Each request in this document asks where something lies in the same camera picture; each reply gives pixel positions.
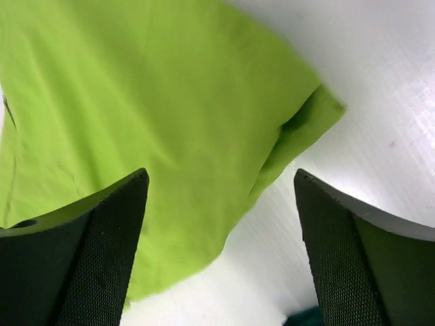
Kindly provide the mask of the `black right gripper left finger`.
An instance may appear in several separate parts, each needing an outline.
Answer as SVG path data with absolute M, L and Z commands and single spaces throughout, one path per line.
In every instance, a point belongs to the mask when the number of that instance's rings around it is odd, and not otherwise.
M 149 177 L 113 185 L 1 231 L 2 325 L 118 325 Z

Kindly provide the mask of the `lime green shorts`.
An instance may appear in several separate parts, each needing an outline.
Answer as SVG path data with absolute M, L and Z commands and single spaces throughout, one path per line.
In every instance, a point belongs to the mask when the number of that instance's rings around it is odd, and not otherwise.
M 126 303 L 209 265 L 344 107 L 223 1 L 2 1 L 1 225 L 144 168 Z

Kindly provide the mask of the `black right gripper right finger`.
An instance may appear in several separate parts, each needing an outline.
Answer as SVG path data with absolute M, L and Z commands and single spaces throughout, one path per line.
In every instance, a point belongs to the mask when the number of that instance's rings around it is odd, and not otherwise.
M 305 170 L 296 172 L 294 189 L 325 325 L 434 324 L 434 228 Z

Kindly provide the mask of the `teal green shorts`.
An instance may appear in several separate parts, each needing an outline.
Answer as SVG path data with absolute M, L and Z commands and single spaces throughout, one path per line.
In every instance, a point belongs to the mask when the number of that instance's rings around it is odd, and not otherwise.
M 323 326 L 319 306 L 289 316 L 283 326 Z

